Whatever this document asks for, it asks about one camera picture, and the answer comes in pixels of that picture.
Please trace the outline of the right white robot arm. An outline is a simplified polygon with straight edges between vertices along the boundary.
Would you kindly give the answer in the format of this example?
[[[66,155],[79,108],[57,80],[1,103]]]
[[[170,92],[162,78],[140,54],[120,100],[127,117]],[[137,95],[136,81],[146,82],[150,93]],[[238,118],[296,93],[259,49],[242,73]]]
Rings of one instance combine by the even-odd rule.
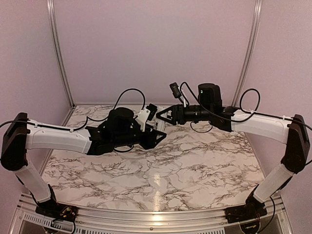
[[[224,107],[220,88],[213,83],[200,84],[195,100],[196,105],[173,105],[157,113],[156,117],[171,125],[208,121],[222,131],[258,135],[286,145],[280,164],[257,185],[242,206],[242,215],[252,218],[271,195],[285,187],[294,174],[309,164],[310,141],[307,130],[310,127],[301,115],[278,117],[256,110],[245,111],[241,106]]]

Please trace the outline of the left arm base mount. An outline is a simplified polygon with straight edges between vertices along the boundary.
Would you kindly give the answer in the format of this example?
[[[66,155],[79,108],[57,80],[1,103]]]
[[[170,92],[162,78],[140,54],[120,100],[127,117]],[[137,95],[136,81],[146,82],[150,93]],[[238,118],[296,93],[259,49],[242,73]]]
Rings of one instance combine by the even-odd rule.
[[[78,207],[58,203],[57,206],[53,208],[42,208],[37,206],[36,213],[55,220],[74,222],[78,213]]]

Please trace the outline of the white remote control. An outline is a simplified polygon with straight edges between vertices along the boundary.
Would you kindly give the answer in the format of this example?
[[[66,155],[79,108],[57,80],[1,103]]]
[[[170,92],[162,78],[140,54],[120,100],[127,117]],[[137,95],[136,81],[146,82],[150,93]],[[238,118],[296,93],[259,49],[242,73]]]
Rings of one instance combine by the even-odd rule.
[[[157,112],[156,114],[158,114],[159,112],[167,109],[168,106],[158,106],[157,108]],[[154,129],[155,130],[158,130],[158,131],[161,131],[161,132],[165,132],[165,125],[166,125],[166,122],[159,119],[156,115],[155,115],[155,122],[154,122]]]

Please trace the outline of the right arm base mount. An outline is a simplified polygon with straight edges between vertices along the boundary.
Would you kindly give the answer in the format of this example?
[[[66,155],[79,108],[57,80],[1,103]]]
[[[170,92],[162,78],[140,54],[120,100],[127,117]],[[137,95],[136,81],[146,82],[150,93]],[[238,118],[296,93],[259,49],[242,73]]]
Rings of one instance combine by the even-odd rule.
[[[228,223],[259,218],[261,216],[267,215],[267,213],[268,212],[264,204],[256,205],[255,203],[248,203],[245,205],[239,205],[225,209],[225,217]]]

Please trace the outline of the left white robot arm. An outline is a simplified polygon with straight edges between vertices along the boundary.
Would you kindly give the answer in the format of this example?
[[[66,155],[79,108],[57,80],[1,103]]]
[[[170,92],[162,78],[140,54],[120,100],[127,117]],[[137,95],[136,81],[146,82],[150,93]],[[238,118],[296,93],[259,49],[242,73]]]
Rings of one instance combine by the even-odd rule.
[[[26,113],[19,113],[9,125],[2,140],[0,162],[3,168],[14,172],[21,183],[31,192],[38,207],[51,217],[60,215],[61,204],[53,189],[39,175],[27,159],[30,149],[54,149],[100,156],[115,148],[138,144],[145,150],[155,148],[166,133],[147,124],[150,110],[142,109],[138,116],[128,108],[111,110],[98,127],[80,129],[45,125],[30,120]]]

